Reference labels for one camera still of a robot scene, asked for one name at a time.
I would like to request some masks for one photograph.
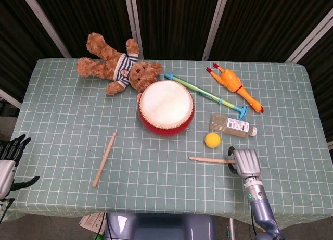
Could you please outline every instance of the robotic hand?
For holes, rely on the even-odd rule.
[[[228,155],[234,154],[237,169],[229,164],[233,174],[239,175],[244,180],[245,191],[250,200],[251,210],[256,223],[266,230],[258,233],[255,240],[285,240],[275,221],[270,203],[261,181],[260,164],[258,156],[253,149],[236,150],[230,147]]]
[[[25,146],[30,142],[31,138],[27,138],[23,141],[25,135],[22,135],[12,141],[0,143],[0,202],[8,202],[8,205],[0,218],[2,222],[5,213],[10,205],[14,202],[13,198],[8,199],[10,191],[16,191],[22,188],[27,188],[40,178],[35,176],[30,181],[22,183],[14,183],[14,175],[19,161],[23,155]]]

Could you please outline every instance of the red drum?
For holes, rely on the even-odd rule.
[[[194,116],[191,93],[181,84],[162,80],[148,86],[139,98],[139,118],[151,132],[172,136],[184,131]]]

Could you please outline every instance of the checkered tablecloth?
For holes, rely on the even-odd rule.
[[[225,100],[244,99],[207,72],[212,62],[159,61],[172,73]],[[226,158],[230,146],[259,155],[262,179],[281,228],[333,214],[333,167],[306,69],[297,64],[218,62],[232,69],[260,100],[265,113],[250,107],[245,120],[255,137],[221,134],[216,149],[205,147],[214,112],[237,112],[192,93],[195,117],[189,130],[170,138],[143,128],[137,92],[128,87],[113,97],[108,80],[82,78],[76,59],[41,59],[32,73],[13,138],[31,137],[16,182],[35,175],[32,187],[12,192],[9,218],[25,213],[78,217],[98,211],[207,213],[250,222],[240,177],[226,165],[193,162],[189,156]],[[113,132],[117,138],[97,188],[92,181]]]

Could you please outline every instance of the brown teddy bear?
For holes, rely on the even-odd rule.
[[[80,58],[77,71],[83,77],[98,76],[113,80],[106,87],[108,95],[122,92],[128,84],[138,92],[143,92],[150,84],[157,81],[158,74],[162,72],[160,63],[138,61],[139,46],[134,39],[127,40],[126,55],[106,44],[102,35],[91,33],[88,36],[87,49],[105,62]]]

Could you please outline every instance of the orange rubber chicken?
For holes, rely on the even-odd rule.
[[[206,69],[207,72],[209,72],[221,85],[225,86],[229,91],[233,92],[233,93],[238,93],[239,95],[241,95],[249,104],[250,106],[253,108],[253,110],[255,110],[256,112],[261,112],[264,113],[264,108],[261,105],[261,103],[257,100],[255,100],[243,87],[243,85],[241,84],[241,81],[239,79],[239,77],[237,77],[237,75],[229,70],[229,69],[223,69],[222,67],[220,67],[218,64],[214,63],[213,67],[219,69],[219,71],[221,72],[221,75],[217,75],[215,74],[212,69],[210,69],[209,67]]]

